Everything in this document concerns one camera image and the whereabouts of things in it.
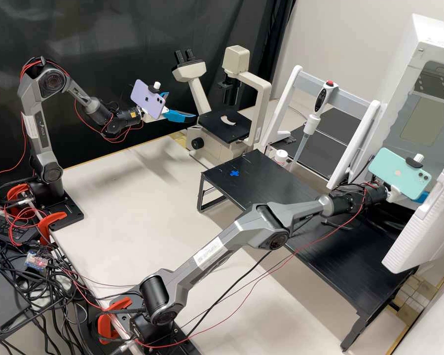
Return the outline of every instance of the white table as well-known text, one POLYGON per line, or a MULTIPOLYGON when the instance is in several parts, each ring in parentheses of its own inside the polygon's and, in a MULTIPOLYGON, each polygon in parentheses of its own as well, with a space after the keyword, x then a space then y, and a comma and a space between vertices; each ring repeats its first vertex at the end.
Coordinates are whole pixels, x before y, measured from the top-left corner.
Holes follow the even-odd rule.
MULTIPOLYGON (((208 214, 197 212, 202 170, 169 137, 67 169, 64 187, 85 219, 53 237, 79 273, 101 283, 137 284, 159 268, 174 270, 222 230, 213 220, 224 219, 227 207, 230 218, 234 215, 228 202, 208 214)), ((254 262, 238 251, 189 292, 177 323, 209 307, 254 262)), ((258 267, 247 280, 263 272, 258 267)), ((97 297, 127 288, 87 285, 97 297)), ((199 329, 228 316, 247 292, 216 306, 199 329)), ((192 341, 201 353, 211 355, 341 353, 338 339, 271 276, 231 319, 192 341)), ((141 354, 136 347, 131 351, 141 354)))

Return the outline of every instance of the white wall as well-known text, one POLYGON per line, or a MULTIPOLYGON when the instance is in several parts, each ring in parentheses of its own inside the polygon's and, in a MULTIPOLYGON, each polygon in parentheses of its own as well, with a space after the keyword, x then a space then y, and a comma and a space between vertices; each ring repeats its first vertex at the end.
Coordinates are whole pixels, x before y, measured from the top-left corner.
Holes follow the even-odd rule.
POLYGON ((394 352, 410 354, 444 354, 444 286, 394 352))
POLYGON ((372 100, 405 21, 418 13, 444 21, 444 0, 297 0, 273 80, 278 98, 296 64, 372 100))

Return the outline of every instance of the black table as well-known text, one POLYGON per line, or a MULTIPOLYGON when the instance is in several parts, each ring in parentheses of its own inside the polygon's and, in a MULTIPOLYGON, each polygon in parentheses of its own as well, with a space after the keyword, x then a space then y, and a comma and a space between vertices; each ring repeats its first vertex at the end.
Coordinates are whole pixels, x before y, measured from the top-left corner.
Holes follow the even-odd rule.
MULTIPOLYGON (((297 203, 314 200, 318 195, 319 193, 293 174, 260 151, 254 150, 201 174, 197 208, 201 212, 228 198, 245 210, 253 203, 297 203), (223 196, 203 205, 206 192, 204 181, 219 190, 223 196)), ((338 230, 331 238, 296 254, 299 260, 340 293, 359 315, 340 345, 343 351, 353 344, 414 272, 408 270, 393 274, 381 264, 399 233, 379 226, 381 219, 395 219, 395 215, 405 213, 388 213, 384 207, 381 210, 367 210, 352 222, 352 230, 338 230)), ((386 207, 397 208, 391 204, 386 204, 386 207)), ((342 224, 350 217, 351 215, 339 215, 329 218, 329 221, 342 224)), ((319 216, 313 218, 288 240, 286 247, 295 251, 333 230, 333 227, 320 222, 319 216)))

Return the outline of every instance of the white machine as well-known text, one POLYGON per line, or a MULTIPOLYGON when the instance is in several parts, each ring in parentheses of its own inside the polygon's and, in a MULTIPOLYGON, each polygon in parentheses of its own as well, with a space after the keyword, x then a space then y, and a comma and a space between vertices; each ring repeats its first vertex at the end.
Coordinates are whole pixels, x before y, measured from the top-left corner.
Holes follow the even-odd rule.
POLYGON ((359 127, 351 141, 358 153, 338 168, 348 164, 365 180, 363 168, 382 146, 403 157, 424 155, 432 189, 382 261, 398 273, 444 255, 444 22, 412 15, 377 97, 377 119, 366 132, 359 127))
POLYGON ((224 103, 234 105, 240 83, 257 91, 257 100, 250 121, 232 109, 212 111, 199 77, 206 71, 204 61, 196 59, 191 50, 186 51, 185 61, 176 52, 178 65, 173 68, 177 81, 187 82, 199 113, 198 125, 188 128, 186 147, 191 155, 206 167, 233 159, 253 149, 260 140, 261 129, 271 93, 271 84, 248 72, 250 52, 239 45, 225 49, 222 68, 225 80, 219 86, 225 90, 224 103))

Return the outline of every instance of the sticker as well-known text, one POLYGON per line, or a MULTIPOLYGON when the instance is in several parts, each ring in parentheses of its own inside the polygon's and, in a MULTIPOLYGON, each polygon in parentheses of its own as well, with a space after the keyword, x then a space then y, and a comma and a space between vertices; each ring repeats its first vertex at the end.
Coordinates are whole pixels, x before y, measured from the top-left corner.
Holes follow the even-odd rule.
POLYGON ((257 128, 257 134, 255 134, 255 140, 258 141, 261 135, 261 127, 257 128))
POLYGON ((223 245, 221 239, 217 237, 198 251, 193 258, 197 266, 201 270, 205 270, 224 255, 226 251, 227 248, 223 245))
POLYGON ((36 129, 35 118, 33 116, 27 116, 21 113, 23 116, 23 121, 25 122, 26 133, 31 139, 38 138, 38 130, 36 129))

